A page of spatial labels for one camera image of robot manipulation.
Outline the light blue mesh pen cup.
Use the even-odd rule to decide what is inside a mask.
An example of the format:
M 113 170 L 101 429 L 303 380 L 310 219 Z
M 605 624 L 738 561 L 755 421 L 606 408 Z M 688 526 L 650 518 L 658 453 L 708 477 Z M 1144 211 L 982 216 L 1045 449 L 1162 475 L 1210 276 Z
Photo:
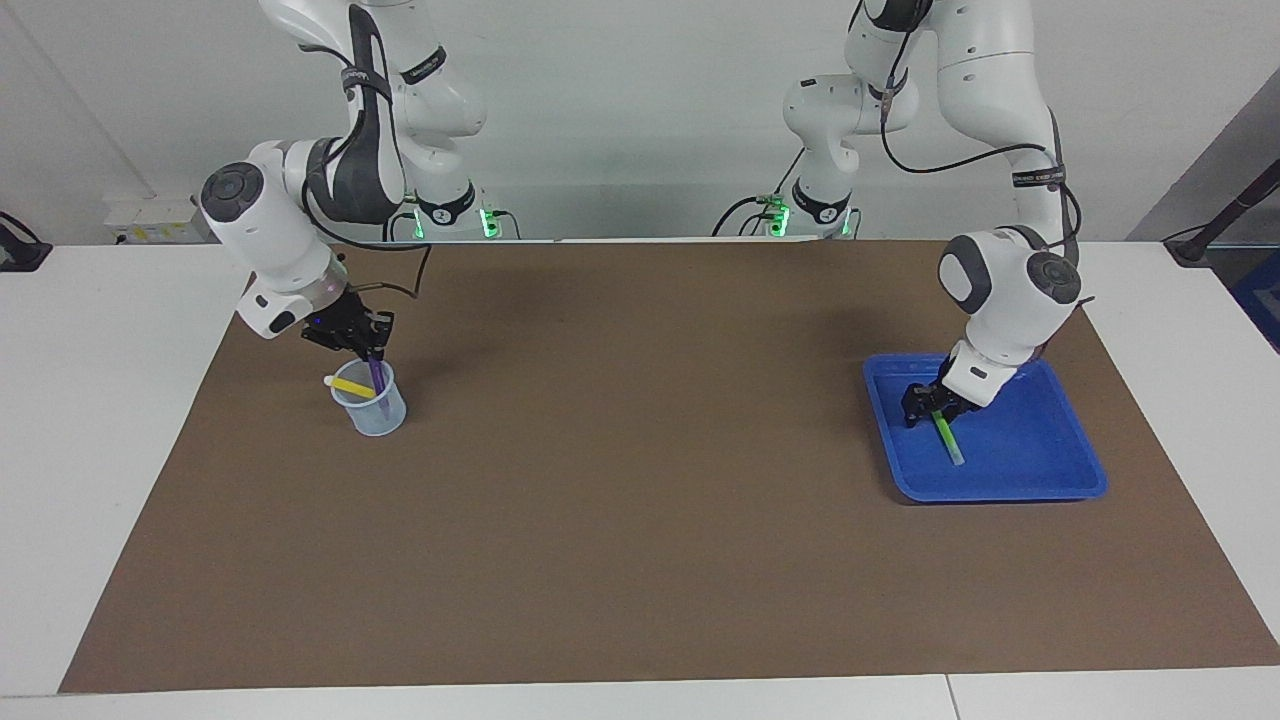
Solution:
M 407 405 L 401 393 L 399 386 L 397 384 L 396 372 L 389 363 L 383 363 L 388 383 L 387 407 L 380 407 L 375 398 L 362 400 L 328 387 L 332 398 L 346 410 L 348 418 L 355 425 L 355 429 L 361 436 L 388 436 L 397 430 L 407 418 Z M 348 380 L 372 387 L 369 365 L 358 359 L 347 363 L 330 375 L 339 375 Z

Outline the black clamp mount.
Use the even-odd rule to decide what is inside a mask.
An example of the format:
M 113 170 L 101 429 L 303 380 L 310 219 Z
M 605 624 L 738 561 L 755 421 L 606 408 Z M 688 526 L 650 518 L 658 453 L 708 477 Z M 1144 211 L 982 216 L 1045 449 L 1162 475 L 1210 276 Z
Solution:
M 26 223 L 0 211 L 0 273 L 36 272 L 52 249 Z

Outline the green highlighter pen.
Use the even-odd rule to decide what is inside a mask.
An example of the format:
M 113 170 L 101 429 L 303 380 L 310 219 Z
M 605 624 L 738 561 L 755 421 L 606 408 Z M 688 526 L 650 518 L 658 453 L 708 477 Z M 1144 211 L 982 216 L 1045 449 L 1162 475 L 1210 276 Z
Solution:
M 933 411 L 931 414 L 934 428 L 937 429 L 940 438 L 948 454 L 950 461 L 954 466 L 963 466 L 965 464 L 965 456 L 960 448 L 956 436 L 942 411 Z

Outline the black stand pole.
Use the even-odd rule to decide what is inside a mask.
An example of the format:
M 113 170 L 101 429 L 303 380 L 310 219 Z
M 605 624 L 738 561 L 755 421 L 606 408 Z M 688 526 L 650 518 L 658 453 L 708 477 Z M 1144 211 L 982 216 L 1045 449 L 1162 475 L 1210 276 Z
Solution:
M 1280 190 L 1280 158 L 1266 167 L 1210 222 L 1178 231 L 1160 243 L 1180 266 L 1202 266 L 1210 246 L 1247 211 Z

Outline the white power strip box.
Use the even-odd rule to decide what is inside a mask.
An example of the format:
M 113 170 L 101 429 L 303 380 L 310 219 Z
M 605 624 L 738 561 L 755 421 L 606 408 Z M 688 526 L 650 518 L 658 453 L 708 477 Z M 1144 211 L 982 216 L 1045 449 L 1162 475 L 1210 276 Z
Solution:
M 191 196 L 110 202 L 102 227 L 116 245 L 201 245 L 215 241 Z

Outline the brown table mat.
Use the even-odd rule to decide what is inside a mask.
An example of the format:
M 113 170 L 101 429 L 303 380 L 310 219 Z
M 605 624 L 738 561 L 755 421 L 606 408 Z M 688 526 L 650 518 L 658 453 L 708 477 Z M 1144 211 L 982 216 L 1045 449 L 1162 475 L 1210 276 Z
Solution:
M 925 506 L 861 370 L 945 351 L 940 246 L 438 249 L 406 423 L 233 319 L 69 693 L 1280 664 L 1094 328 L 1047 359 L 1108 491 Z

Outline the blue plastic tray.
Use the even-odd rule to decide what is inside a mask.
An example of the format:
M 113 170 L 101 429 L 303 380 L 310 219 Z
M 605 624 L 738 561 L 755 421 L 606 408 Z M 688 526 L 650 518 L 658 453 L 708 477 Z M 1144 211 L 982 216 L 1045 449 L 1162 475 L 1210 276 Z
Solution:
M 957 465 L 931 419 L 910 428 L 901 398 L 927 383 L 941 354 L 882 354 L 863 375 L 897 489 L 919 503 L 1080 501 L 1105 496 L 1107 474 L 1046 360 L 1024 366 L 987 407 L 948 424 Z

